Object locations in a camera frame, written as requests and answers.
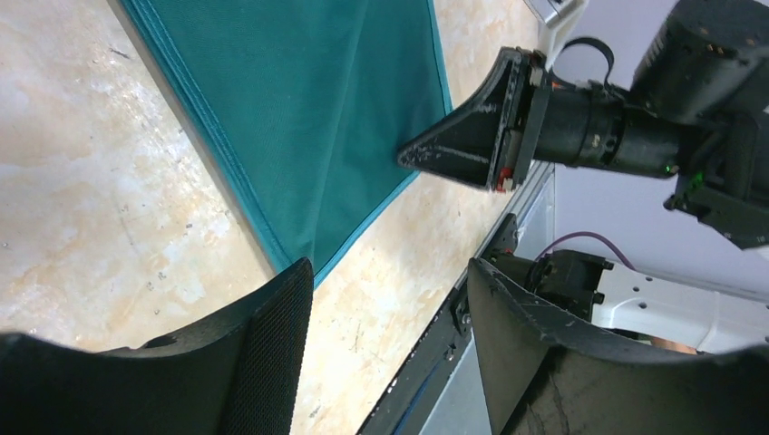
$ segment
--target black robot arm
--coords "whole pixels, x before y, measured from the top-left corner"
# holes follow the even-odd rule
[[[681,0],[629,90],[575,86],[540,53],[502,48],[464,104],[398,151],[400,165],[509,191],[532,160],[678,176],[664,206],[742,249],[769,244],[769,8]],[[601,41],[579,38],[607,57]]]

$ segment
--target white wall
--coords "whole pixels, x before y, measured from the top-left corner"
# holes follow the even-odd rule
[[[572,37],[589,35],[606,42],[616,59],[611,81],[627,88],[675,2],[590,0]],[[590,48],[573,47],[561,55],[555,71],[565,80],[600,80],[606,63]],[[769,262],[755,252],[740,251],[695,218],[665,210],[662,203],[674,189],[674,179],[557,167],[556,236],[595,231],[612,240],[642,270],[736,286],[769,297]],[[590,239],[575,239],[563,247],[613,257]]]

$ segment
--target beige stone surface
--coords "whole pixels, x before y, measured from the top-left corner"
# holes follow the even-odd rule
[[[534,45],[522,1],[435,7],[455,104]],[[0,329],[138,346],[273,275],[105,2],[3,2],[0,53]],[[316,291],[294,432],[355,432],[507,199],[420,176],[361,236]]]

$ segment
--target green fabric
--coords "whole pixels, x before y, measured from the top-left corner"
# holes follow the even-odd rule
[[[306,256],[322,279],[450,107],[429,0],[122,4],[277,270]]]

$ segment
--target red component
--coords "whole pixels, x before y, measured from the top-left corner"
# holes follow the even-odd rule
[[[512,168],[502,168],[500,177],[497,179],[497,191],[504,192],[504,180],[512,178]]]

